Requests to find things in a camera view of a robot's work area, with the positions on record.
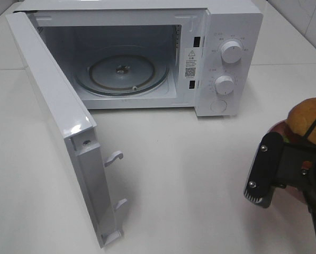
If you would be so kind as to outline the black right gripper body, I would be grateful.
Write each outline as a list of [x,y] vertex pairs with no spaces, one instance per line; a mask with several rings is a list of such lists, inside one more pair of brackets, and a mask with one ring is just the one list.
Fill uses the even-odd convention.
[[284,144],[276,180],[303,194],[316,236],[316,146]]

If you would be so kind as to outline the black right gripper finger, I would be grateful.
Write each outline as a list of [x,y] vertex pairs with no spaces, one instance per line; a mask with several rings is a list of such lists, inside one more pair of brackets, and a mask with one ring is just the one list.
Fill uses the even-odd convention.
[[274,193],[274,182],[283,150],[283,137],[269,132],[262,138],[246,180],[244,197],[251,203],[268,208]]

